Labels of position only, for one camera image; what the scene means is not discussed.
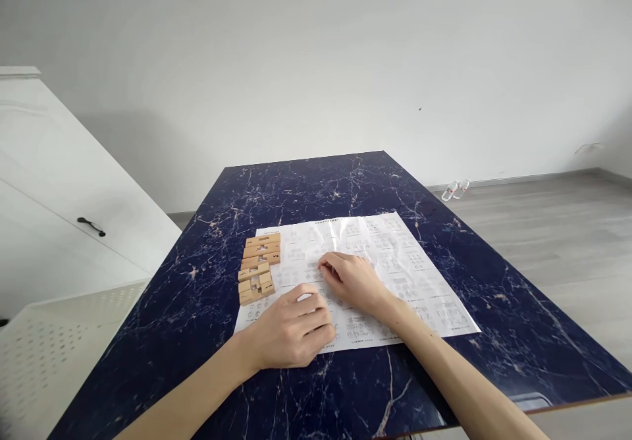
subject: right hand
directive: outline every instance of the right hand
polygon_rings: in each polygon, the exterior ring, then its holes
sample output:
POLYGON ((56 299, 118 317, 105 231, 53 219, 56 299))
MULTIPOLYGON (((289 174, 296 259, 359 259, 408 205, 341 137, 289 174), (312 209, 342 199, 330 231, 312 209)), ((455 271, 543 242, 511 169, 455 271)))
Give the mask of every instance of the right hand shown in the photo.
POLYGON ((377 316, 378 309, 395 297, 365 258, 327 252, 318 268, 337 297, 369 315, 377 316))
POLYGON ((234 336, 244 349, 253 372, 267 368, 304 368, 336 330, 327 301, 318 288, 302 283, 279 297, 259 319, 234 336), (308 294, 300 302, 297 299, 308 294))

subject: forearm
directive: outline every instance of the forearm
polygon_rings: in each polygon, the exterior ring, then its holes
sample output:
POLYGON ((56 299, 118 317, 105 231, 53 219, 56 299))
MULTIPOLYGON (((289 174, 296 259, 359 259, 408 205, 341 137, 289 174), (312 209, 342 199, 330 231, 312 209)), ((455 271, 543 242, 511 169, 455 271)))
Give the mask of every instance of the forearm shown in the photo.
POLYGON ((238 333, 117 440, 190 439, 226 397, 256 373, 244 353, 238 333))
POLYGON ((376 316, 408 346, 473 439, 546 439, 546 435, 474 366, 393 297, 376 316))

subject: wooden floor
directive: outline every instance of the wooden floor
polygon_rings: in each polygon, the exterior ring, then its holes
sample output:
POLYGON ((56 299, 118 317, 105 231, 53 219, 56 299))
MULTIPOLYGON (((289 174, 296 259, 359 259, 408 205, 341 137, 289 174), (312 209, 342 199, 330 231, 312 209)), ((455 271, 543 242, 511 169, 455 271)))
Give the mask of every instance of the wooden floor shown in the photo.
POLYGON ((632 370, 632 189, 573 175, 446 205, 632 370))

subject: wall socket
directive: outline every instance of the wall socket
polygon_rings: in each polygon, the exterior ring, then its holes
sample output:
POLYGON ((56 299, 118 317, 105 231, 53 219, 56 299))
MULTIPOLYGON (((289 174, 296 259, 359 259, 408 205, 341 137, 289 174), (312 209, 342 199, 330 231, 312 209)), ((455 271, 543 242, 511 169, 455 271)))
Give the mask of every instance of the wall socket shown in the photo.
POLYGON ((602 148, 604 148, 604 144, 602 144, 601 142, 595 142, 593 144, 584 144, 580 148, 575 150, 574 155, 577 155, 578 153, 584 153, 584 154, 592 153, 594 151, 601 150, 602 148))

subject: table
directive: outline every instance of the table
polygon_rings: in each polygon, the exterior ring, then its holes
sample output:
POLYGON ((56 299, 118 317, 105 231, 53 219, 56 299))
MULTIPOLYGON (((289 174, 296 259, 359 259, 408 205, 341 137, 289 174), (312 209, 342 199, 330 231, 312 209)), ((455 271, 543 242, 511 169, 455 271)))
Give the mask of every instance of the table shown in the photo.
MULTIPOLYGON (((632 392, 632 373, 378 151, 224 169, 50 438, 113 437, 220 348, 256 228, 385 211, 400 214, 482 330, 446 341, 523 409, 632 392)), ((196 438, 356 439, 456 424, 399 344, 262 371, 196 438)))

